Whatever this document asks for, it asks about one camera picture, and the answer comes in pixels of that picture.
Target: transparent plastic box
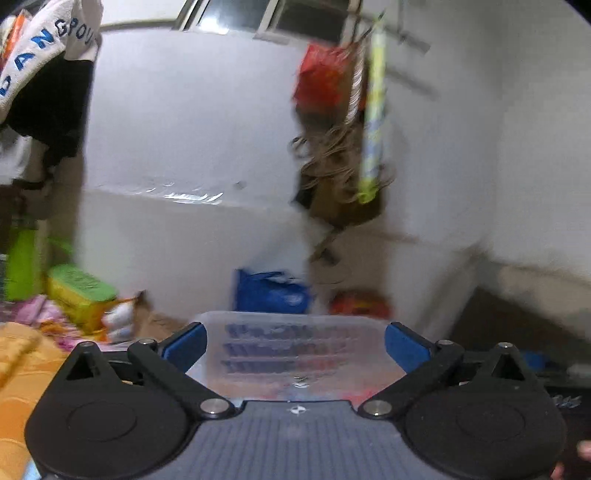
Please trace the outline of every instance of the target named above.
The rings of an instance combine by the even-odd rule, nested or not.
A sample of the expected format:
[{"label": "transparent plastic box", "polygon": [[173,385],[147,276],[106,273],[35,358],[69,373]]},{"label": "transparent plastic box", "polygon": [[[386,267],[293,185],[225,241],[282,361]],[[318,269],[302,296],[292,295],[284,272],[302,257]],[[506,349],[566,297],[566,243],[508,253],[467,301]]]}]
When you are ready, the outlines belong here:
[{"label": "transparent plastic box", "polygon": [[365,317],[208,312],[207,353],[189,375],[242,400],[349,400],[404,376],[386,353],[388,322]]}]

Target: clutter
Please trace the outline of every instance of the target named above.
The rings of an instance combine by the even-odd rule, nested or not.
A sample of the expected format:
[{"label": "clutter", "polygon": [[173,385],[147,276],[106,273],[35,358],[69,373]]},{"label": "clutter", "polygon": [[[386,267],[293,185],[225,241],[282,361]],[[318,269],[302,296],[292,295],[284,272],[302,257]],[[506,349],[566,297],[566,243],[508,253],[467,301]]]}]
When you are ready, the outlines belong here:
[{"label": "clutter", "polygon": [[117,298],[114,287],[69,264],[49,270],[47,293],[87,334],[102,328],[101,318]]},{"label": "clutter", "polygon": [[15,20],[5,44],[0,124],[13,134],[11,144],[23,140],[27,148],[0,146],[8,154],[0,162],[36,218],[48,213],[43,206],[55,167],[79,149],[102,11],[100,0],[48,0],[29,23]]},{"label": "clutter", "polygon": [[392,319],[392,307],[387,298],[373,290],[344,290],[330,301],[331,315],[367,316],[375,319]]},{"label": "clutter", "polygon": [[20,480],[30,455],[24,426],[65,354],[25,325],[0,326],[0,478]]},{"label": "clutter", "polygon": [[31,14],[26,10],[21,10],[21,13],[12,22],[10,31],[6,35],[6,40],[2,43],[2,55],[0,56],[0,71],[6,65],[15,45],[21,39],[22,32],[31,22]]},{"label": "clutter", "polygon": [[298,110],[329,118],[342,115],[348,101],[354,60],[354,48],[309,44],[294,93]]},{"label": "clutter", "polygon": [[111,311],[106,312],[102,318],[103,326],[108,330],[117,330],[134,322],[135,299],[126,300],[117,305]]},{"label": "clutter", "polygon": [[161,342],[182,329],[187,322],[152,311],[146,304],[135,308],[135,337]]},{"label": "clutter", "polygon": [[109,343],[127,342],[134,337],[134,326],[126,325],[117,330],[109,331],[106,336]]},{"label": "clutter", "polygon": [[[392,178],[384,178],[381,139],[376,138],[376,135],[379,137],[384,109],[384,93],[377,91],[380,85],[383,88],[385,65],[383,45],[381,50],[376,47],[380,44],[380,33],[378,21],[374,30],[369,30],[345,49],[310,46],[302,63],[294,99],[304,132],[295,137],[290,146],[296,158],[308,161],[300,170],[295,201],[308,211],[310,217],[333,227],[310,257],[311,261],[322,258],[332,240],[344,229],[379,216],[384,207],[381,191],[393,181]],[[369,34],[376,35],[376,39],[372,39],[369,66],[374,88],[372,96],[368,97],[372,112],[366,113],[366,117],[371,118],[371,123],[366,123],[364,137],[359,113],[365,107],[364,92],[368,77],[365,73],[365,43]],[[335,85],[339,85],[339,95],[335,94]],[[331,105],[339,103],[338,108],[332,108],[330,115],[326,115],[324,125],[301,114],[302,110],[304,113],[328,111],[324,100],[309,94],[309,91],[317,92],[321,87],[331,91],[328,100]],[[317,103],[316,110],[303,103],[303,99]]]},{"label": "clutter", "polygon": [[368,108],[363,128],[363,156],[359,172],[358,198],[372,202],[380,189],[379,165],[382,161],[382,123],[384,121],[386,72],[386,32],[384,14],[374,24],[371,34]]},{"label": "clutter", "polygon": [[13,216],[6,263],[5,298],[26,300],[43,289],[44,243],[48,225],[26,216]]},{"label": "clutter", "polygon": [[237,312],[305,313],[312,301],[308,287],[286,272],[251,274],[238,270]]},{"label": "clutter", "polygon": [[61,308],[45,295],[22,302],[16,308],[13,321],[39,330],[66,352],[83,340],[82,333],[68,321]]},{"label": "clutter", "polygon": [[7,16],[2,23],[0,23],[0,53],[4,49],[6,40],[12,31],[12,26],[17,18],[14,15]]}]

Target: metal screw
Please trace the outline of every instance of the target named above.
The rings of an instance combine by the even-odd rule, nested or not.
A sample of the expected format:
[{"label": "metal screw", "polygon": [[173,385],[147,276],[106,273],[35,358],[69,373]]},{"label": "metal screw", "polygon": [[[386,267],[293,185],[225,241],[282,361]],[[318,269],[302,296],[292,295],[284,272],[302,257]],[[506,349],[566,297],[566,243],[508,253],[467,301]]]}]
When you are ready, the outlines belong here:
[{"label": "metal screw", "polygon": [[138,340],[138,343],[150,347],[153,351],[158,349],[158,342],[153,338],[142,338],[141,340]]},{"label": "metal screw", "polygon": [[384,400],[370,400],[363,404],[363,409],[374,417],[381,417],[392,411],[392,405]]},{"label": "metal screw", "polygon": [[294,377],[295,382],[292,383],[292,385],[296,388],[308,388],[309,385],[308,383],[306,383],[306,380],[308,380],[308,377]]},{"label": "metal screw", "polygon": [[209,398],[207,400],[203,400],[199,407],[205,413],[209,413],[210,415],[218,415],[229,409],[230,404],[223,398]]}]

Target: human hand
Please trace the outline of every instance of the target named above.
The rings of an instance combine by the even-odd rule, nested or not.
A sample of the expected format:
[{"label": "human hand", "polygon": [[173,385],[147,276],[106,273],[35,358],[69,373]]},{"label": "human hand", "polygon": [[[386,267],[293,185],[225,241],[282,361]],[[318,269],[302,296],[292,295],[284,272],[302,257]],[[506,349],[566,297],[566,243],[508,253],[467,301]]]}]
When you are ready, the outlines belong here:
[{"label": "human hand", "polygon": [[[577,450],[579,451],[579,456],[583,460],[587,460],[591,462],[591,441],[581,442],[579,443]],[[564,465],[559,463],[556,465],[554,472],[552,473],[552,480],[562,480],[564,475]]]}]

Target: blue gripper pad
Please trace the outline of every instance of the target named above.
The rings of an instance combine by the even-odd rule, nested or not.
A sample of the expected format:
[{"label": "blue gripper pad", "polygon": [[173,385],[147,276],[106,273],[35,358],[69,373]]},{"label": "blue gripper pad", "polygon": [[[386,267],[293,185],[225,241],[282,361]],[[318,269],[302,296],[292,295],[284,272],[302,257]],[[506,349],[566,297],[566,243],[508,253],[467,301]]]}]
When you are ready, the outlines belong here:
[{"label": "blue gripper pad", "polygon": [[406,372],[410,373],[431,359],[431,352],[423,338],[403,325],[391,323],[384,334],[388,355]]},{"label": "blue gripper pad", "polygon": [[347,401],[247,402],[204,422],[176,459],[146,480],[449,480],[419,460],[389,421]]},{"label": "blue gripper pad", "polygon": [[187,372],[207,349],[207,331],[201,323],[192,323],[167,338],[160,355],[181,372]]}]

